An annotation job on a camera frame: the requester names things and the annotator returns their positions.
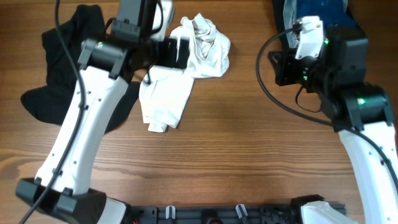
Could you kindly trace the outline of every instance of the wooden table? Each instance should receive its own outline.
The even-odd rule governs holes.
[[[397,1],[353,1],[369,36],[367,81],[382,86],[398,111]],[[61,4],[61,22],[77,3]],[[102,2],[104,18],[116,2]],[[231,66],[222,78],[196,80],[177,129],[150,133],[137,102],[127,121],[107,134],[96,156],[92,187],[131,205],[260,205],[289,203],[320,194],[345,203],[364,222],[353,169],[338,135],[273,104],[254,71],[261,45],[276,33],[270,1],[177,1],[173,27],[199,12],[232,41]],[[15,196],[17,181],[33,177],[47,157],[59,126],[33,118],[19,98],[45,85],[41,33],[54,27],[53,4],[0,5],[0,223],[16,223],[28,210]],[[277,87],[264,60],[270,91],[296,108],[298,86]],[[303,95],[317,108],[317,96]],[[29,223],[57,223],[35,213]]]

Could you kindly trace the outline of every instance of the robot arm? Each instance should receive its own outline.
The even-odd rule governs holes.
[[[350,127],[374,141],[386,155],[395,173],[398,159],[394,117],[389,100],[378,86],[364,82],[368,40],[353,28],[334,27],[323,35],[317,16],[301,18],[294,24],[300,43],[297,49],[270,52],[278,85],[301,84],[318,93],[322,111],[339,132],[353,165],[364,207],[366,223],[398,222],[398,194],[384,159],[375,148]],[[301,207],[303,223],[350,223],[325,202]]]
[[[134,72],[157,63],[157,43],[164,40],[173,16],[171,0],[161,3],[121,0],[111,35],[98,34],[82,43],[78,63],[86,87],[84,117],[60,175],[39,205],[39,212],[68,223],[131,223],[130,205],[90,189],[91,170],[116,105]],[[81,94],[76,83],[68,113],[48,158],[34,179],[21,179],[18,183],[16,194],[29,205],[47,187],[60,162],[79,114]]]

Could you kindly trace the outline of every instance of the crumpled fabric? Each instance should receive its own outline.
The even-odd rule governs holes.
[[[162,133],[167,127],[176,128],[189,99],[195,78],[222,77],[229,67],[229,39],[216,26],[198,14],[194,20],[181,19],[180,27],[170,38],[189,40],[190,55],[186,69],[153,66],[149,70],[151,83],[145,76],[139,98],[144,123],[149,131]]]
[[[285,0],[285,6],[284,6],[285,30],[292,28],[294,21],[297,19],[296,5],[297,5],[297,0]],[[297,41],[297,38],[293,32],[287,33],[286,37],[290,48],[296,48],[299,45],[299,42]]]

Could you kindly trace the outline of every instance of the black cable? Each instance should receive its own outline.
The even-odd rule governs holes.
[[[148,73],[148,81],[147,81],[146,83],[147,83],[148,85],[150,85],[150,83],[151,83],[150,74],[149,74],[150,68],[146,68],[146,70],[147,70],[147,73]]]
[[[279,39],[280,37],[282,37],[283,35],[292,32],[292,31],[296,31],[296,29],[291,28],[291,29],[287,29],[284,32],[277,34],[273,37],[271,37],[271,39],[269,39],[261,48],[259,55],[257,56],[257,61],[256,61],[256,75],[257,75],[257,80],[262,88],[262,90],[264,91],[264,93],[278,106],[280,106],[281,108],[283,108],[284,110],[297,115],[301,118],[307,119],[309,121],[313,121],[316,123],[320,123],[320,124],[324,124],[327,126],[331,126],[331,127],[336,127],[339,129],[344,129],[346,131],[349,131],[353,134],[356,134],[357,136],[363,138],[365,141],[367,141],[370,145],[372,145],[373,148],[375,148],[375,150],[377,151],[377,153],[380,155],[380,157],[382,158],[383,163],[387,166],[388,171],[390,172],[392,181],[396,187],[396,191],[398,193],[398,178],[397,178],[397,174],[394,172],[394,168],[391,165],[391,161],[387,158],[387,156],[385,155],[385,153],[381,150],[381,148],[374,142],[372,141],[372,139],[369,139],[367,136],[365,136],[364,134],[360,133],[359,131],[353,130],[349,127],[340,125],[340,124],[332,124],[329,121],[325,121],[322,119],[318,119],[318,118],[314,118],[313,116],[309,116],[303,113],[300,113],[296,110],[293,110],[292,108],[289,108],[288,106],[284,105],[283,103],[281,103],[279,100],[277,100],[274,96],[272,96],[272,94],[268,91],[268,89],[266,88],[266,86],[264,85],[262,79],[261,79],[261,75],[260,75],[260,62],[261,62],[261,58],[264,55],[264,52],[266,51],[266,48],[275,40]]]
[[[110,25],[112,24],[112,22],[116,20],[115,17],[109,18],[108,21],[106,22],[105,28],[104,28],[104,33],[106,33],[106,31],[108,30],[108,28],[110,27]]]
[[[308,111],[308,112],[312,112],[312,113],[319,113],[319,112],[321,112],[322,107],[319,107],[319,110],[318,110],[318,111],[313,111],[313,110],[309,110],[309,109],[306,109],[306,108],[300,106],[300,104],[299,104],[299,96],[300,96],[301,91],[303,91],[303,89],[304,89],[304,86],[300,86],[300,89],[298,90],[298,92],[297,92],[297,94],[296,94],[296,97],[295,97],[296,105],[297,105],[299,108],[301,108],[301,109],[303,109],[303,110],[305,110],[305,111]]]
[[[81,121],[83,120],[83,115],[85,112],[85,105],[86,105],[86,88],[85,88],[85,84],[84,81],[80,75],[80,73],[78,72],[78,69],[76,68],[76,65],[67,49],[67,46],[65,45],[65,42],[63,41],[62,35],[61,35],[61,31],[60,31],[60,25],[59,25],[59,21],[58,21],[58,9],[59,9],[59,4],[60,4],[60,0],[56,0],[55,1],[55,28],[57,30],[57,34],[58,37],[60,39],[60,42],[62,44],[62,47],[65,51],[66,56],[69,59],[69,62],[72,66],[73,72],[77,78],[77,81],[79,83],[80,86],[80,104],[79,104],[79,114],[76,120],[76,124],[75,127],[73,128],[72,131],[72,135],[70,136],[70,139],[68,141],[68,144],[62,154],[62,157],[57,165],[57,168],[55,168],[54,172],[53,172],[53,176],[50,179],[49,184],[47,184],[46,188],[44,189],[43,193],[40,195],[40,197],[37,199],[37,201],[33,204],[33,206],[30,208],[30,210],[25,214],[25,216],[22,218],[22,220],[19,222],[20,224],[25,223],[27,221],[27,219],[33,214],[33,212],[36,210],[36,208],[38,206],[40,206],[40,204],[43,202],[44,198],[46,197],[46,195],[48,194],[48,192],[51,190],[53,184],[55,183],[61,168],[63,166],[63,163],[65,162],[66,158],[68,157],[68,153],[72,147],[73,142],[75,141],[77,132],[79,130]]]
[[[162,6],[162,2],[161,2],[160,0],[158,0],[158,1],[157,1],[157,4],[158,4],[159,7],[160,7],[160,15],[161,15],[160,26],[159,26],[159,28],[156,28],[156,29],[152,30],[152,31],[150,32],[150,34],[156,34],[156,33],[160,32],[160,31],[162,30],[162,28],[163,28],[163,21],[164,21],[164,18],[163,18],[163,6]]]

